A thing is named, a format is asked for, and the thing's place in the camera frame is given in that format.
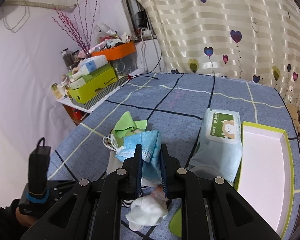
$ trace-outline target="white tray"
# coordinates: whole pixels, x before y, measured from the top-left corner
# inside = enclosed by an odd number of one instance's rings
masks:
[[[287,133],[275,127],[243,122],[242,144],[238,192],[283,238],[294,189]]]

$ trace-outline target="human hand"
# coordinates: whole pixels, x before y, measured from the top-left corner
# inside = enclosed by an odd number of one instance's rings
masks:
[[[16,209],[16,218],[22,226],[27,227],[27,228],[30,228],[38,220],[35,217],[22,215],[20,213],[19,207],[17,207],[17,209]]]

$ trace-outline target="green label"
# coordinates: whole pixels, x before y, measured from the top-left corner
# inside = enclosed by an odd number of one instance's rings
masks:
[[[231,114],[213,113],[210,135],[235,139],[236,127]]]

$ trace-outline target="metal screw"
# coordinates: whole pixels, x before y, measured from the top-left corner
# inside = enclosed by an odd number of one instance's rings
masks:
[[[217,184],[223,184],[225,182],[225,180],[221,177],[216,177],[214,179],[214,181],[217,183]]]
[[[183,174],[187,173],[187,170],[184,168],[179,168],[179,169],[177,169],[177,173],[183,175]]]
[[[80,186],[87,186],[89,184],[89,180],[88,179],[81,179],[79,181],[79,185]]]
[[[124,174],[126,174],[127,173],[127,171],[125,170],[125,169],[118,169],[117,170],[117,174],[118,175],[124,175]]]

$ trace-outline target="mask ear loop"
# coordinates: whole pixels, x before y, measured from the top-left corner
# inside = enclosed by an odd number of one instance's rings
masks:
[[[105,142],[105,139],[109,139],[109,140],[110,140],[112,147],[109,146],[109,145]],[[103,142],[103,144],[104,144],[108,149],[110,149],[110,150],[112,150],[112,151],[114,151],[114,152],[117,152],[117,150],[119,149],[118,143],[117,143],[117,141],[116,141],[116,139],[115,139],[115,137],[114,137],[113,134],[111,134],[110,137],[107,137],[107,136],[103,137],[103,138],[102,138],[102,142]]]

